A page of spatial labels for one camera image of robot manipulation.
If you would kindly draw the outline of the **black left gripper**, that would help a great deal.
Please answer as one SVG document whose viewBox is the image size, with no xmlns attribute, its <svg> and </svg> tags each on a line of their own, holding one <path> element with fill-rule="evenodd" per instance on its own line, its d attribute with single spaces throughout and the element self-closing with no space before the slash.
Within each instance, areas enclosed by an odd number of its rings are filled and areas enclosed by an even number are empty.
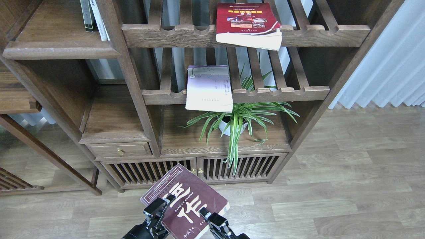
<svg viewBox="0 0 425 239">
<path fill-rule="evenodd" d="M 162 220 L 170 203 L 176 197 L 171 194 L 167 198 L 157 198 L 147 206 L 143 213 L 146 220 L 142 224 L 135 225 L 123 239 L 165 239 L 169 232 L 163 227 Z"/>
</svg>

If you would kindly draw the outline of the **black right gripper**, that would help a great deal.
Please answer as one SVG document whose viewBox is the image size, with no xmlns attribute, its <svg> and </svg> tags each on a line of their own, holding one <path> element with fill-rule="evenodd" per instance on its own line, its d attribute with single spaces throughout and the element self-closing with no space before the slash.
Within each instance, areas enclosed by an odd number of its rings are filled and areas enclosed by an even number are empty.
<svg viewBox="0 0 425 239">
<path fill-rule="evenodd" d="M 209 212 L 205 207 L 200 209 L 199 213 L 207 221 L 215 239 L 250 239 L 246 234 L 235 235 L 228 227 L 229 222 L 223 216 L 217 213 Z"/>
</svg>

